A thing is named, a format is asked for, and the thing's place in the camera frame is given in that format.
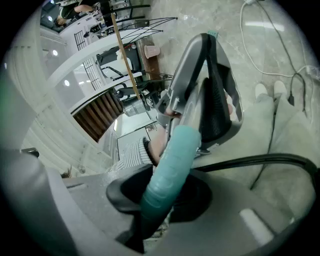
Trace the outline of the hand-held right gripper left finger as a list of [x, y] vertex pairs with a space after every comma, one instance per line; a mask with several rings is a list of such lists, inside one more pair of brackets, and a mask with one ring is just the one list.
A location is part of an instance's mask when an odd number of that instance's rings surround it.
[[0, 149], [0, 193], [32, 255], [142, 255], [139, 200], [152, 172], [62, 178], [29, 153]]

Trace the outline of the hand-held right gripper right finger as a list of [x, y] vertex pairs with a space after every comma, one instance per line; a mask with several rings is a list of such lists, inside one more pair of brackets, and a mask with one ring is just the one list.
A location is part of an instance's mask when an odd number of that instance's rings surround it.
[[270, 256], [297, 225], [235, 181], [192, 173], [149, 256]]

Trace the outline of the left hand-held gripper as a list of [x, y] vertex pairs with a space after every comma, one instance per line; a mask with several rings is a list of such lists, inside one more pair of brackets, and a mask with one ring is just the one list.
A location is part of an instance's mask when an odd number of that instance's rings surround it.
[[[218, 74], [196, 85], [206, 63], [216, 64]], [[237, 84], [226, 53], [217, 39], [201, 33], [187, 44], [168, 89], [156, 104], [157, 122], [165, 129], [171, 119], [184, 113], [184, 124], [200, 133], [198, 152], [220, 146], [234, 137], [240, 123], [231, 120], [227, 96], [237, 107]]]

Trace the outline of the teal mop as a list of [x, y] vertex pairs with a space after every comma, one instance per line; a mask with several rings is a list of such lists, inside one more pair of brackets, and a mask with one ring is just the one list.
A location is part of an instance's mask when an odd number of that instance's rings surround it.
[[[205, 78], [219, 75], [217, 65], [205, 62], [196, 80], [201, 85]], [[185, 125], [185, 112], [173, 129], [166, 148], [140, 201], [141, 234], [151, 237], [170, 212], [190, 173], [201, 135]]]

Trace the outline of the person's left forearm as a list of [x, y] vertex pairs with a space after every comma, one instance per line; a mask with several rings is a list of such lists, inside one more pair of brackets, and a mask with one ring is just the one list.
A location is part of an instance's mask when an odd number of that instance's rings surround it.
[[160, 126], [153, 139], [139, 138], [129, 146], [123, 159], [109, 167], [106, 172], [116, 172], [147, 164], [152, 164], [156, 167], [166, 147], [166, 134], [166, 130]]

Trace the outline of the grey marble floor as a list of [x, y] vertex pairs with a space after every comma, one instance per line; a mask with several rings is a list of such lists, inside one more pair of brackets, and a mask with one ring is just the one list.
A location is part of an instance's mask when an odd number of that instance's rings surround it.
[[[302, 30], [274, 0], [153, 0], [150, 18], [178, 17], [153, 36], [160, 47], [159, 69], [173, 74], [188, 42], [200, 33], [216, 32], [231, 64], [244, 112], [258, 98], [261, 83], [276, 100], [284, 96], [309, 122], [320, 150], [320, 81], [306, 73], [306, 66], [320, 68], [320, 61]], [[282, 81], [287, 95], [274, 96], [275, 81]]]

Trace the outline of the brown wooden table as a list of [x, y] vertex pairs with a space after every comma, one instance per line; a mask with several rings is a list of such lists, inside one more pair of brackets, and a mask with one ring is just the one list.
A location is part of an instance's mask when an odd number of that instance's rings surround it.
[[158, 57], [153, 56], [147, 58], [145, 55], [145, 46], [153, 46], [154, 42], [151, 36], [142, 38], [137, 42], [138, 53], [140, 57], [141, 66], [143, 70], [146, 71], [146, 76], [149, 80], [158, 80], [160, 79], [160, 68]]

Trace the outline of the person's left white shoe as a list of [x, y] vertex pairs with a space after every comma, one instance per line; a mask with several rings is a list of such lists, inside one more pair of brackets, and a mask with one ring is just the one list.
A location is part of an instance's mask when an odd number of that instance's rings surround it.
[[257, 99], [261, 95], [268, 95], [268, 91], [264, 84], [258, 83], [255, 86], [255, 98]]

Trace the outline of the person's white shoe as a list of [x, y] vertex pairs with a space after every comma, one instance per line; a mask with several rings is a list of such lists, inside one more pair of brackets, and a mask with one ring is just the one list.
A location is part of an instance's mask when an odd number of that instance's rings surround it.
[[258, 83], [255, 86], [255, 98], [257, 99], [261, 95], [268, 95], [268, 91], [264, 84]]
[[274, 94], [274, 96], [287, 95], [286, 86], [281, 80], [277, 80], [274, 82], [273, 94]]

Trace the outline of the pink cup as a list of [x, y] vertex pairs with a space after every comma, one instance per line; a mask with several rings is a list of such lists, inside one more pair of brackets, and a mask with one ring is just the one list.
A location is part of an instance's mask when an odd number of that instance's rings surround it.
[[147, 59], [158, 56], [160, 52], [161, 50], [159, 46], [156, 46], [156, 45], [144, 46], [144, 54]]

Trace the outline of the black hairpin table leg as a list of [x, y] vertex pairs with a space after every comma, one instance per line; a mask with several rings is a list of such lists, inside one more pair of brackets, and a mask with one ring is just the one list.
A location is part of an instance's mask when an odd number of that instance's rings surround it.
[[126, 25], [119, 29], [121, 41], [124, 44], [131, 44], [140, 39], [162, 33], [166, 23], [176, 20], [178, 20], [178, 17], [135, 20], [133, 24]]

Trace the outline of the black office chair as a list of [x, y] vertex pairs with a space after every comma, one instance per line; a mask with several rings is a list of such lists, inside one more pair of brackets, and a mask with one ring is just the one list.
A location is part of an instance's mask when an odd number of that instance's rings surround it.
[[[151, 82], [149, 82], [149, 83], [138, 83], [136, 87], [137, 87], [138, 93], [141, 95], [145, 90], [147, 90], [148, 92], [153, 91], [155, 86], [152, 85]], [[112, 88], [112, 94], [119, 101], [124, 101], [137, 96], [134, 91], [134, 88], [132, 86], [127, 85], [124, 82], [114, 86]]]
[[[134, 73], [142, 69], [140, 56], [137, 45], [135, 43], [124, 46], [125, 55], [130, 70]], [[102, 73], [105, 79], [118, 80], [128, 75], [128, 70], [125, 61], [122, 58], [121, 51], [118, 46], [104, 51], [96, 55], [96, 66]]]

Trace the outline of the person's right white shoe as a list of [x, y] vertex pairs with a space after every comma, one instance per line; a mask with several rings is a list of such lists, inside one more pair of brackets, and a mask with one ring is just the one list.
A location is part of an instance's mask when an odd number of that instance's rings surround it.
[[274, 82], [273, 94], [274, 94], [274, 96], [287, 95], [286, 86], [281, 80], [277, 80]]

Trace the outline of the long wooden pole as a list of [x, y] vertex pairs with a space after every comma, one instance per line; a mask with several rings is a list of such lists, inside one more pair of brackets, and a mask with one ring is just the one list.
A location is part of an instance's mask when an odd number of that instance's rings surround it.
[[114, 27], [114, 32], [115, 32], [116, 37], [117, 37], [119, 50], [120, 50], [120, 52], [122, 54], [122, 57], [123, 57], [123, 60], [124, 60], [124, 63], [125, 63], [125, 66], [126, 66], [129, 78], [130, 78], [130, 81], [132, 83], [133, 91], [134, 91], [137, 99], [140, 101], [141, 97], [140, 97], [140, 94], [139, 94], [139, 91], [138, 91], [138, 88], [137, 88], [137, 85], [136, 85], [135, 78], [134, 78], [134, 76], [132, 74], [130, 65], [129, 65], [128, 60], [127, 60], [127, 56], [126, 56], [126, 53], [125, 53], [125, 49], [124, 49], [124, 46], [123, 46], [121, 35], [120, 35], [119, 29], [118, 29], [118, 26], [117, 26], [117, 23], [116, 23], [116, 16], [115, 16], [114, 13], [111, 13], [111, 19], [112, 19], [112, 24], [113, 24], [113, 27]]

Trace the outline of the brown wooden slat panel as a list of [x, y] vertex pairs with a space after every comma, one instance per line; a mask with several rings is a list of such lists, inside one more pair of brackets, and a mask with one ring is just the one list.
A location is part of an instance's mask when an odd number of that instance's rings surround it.
[[81, 128], [98, 142], [115, 120], [124, 113], [123, 104], [110, 91], [87, 101], [71, 114]]

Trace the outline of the person's right leg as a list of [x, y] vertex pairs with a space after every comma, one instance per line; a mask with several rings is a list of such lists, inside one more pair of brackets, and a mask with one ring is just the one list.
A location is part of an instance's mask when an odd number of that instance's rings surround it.
[[[320, 166], [320, 150], [306, 116], [285, 96], [275, 101], [276, 112], [269, 152], [288, 153]], [[302, 219], [315, 198], [311, 176], [290, 164], [267, 164], [253, 184], [253, 191], [283, 214]]]

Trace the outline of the crumpled plastic bottle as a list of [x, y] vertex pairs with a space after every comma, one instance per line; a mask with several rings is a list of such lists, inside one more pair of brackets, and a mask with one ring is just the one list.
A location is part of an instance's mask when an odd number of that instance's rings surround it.
[[320, 67], [307, 65], [305, 67], [306, 73], [314, 80], [320, 81]]

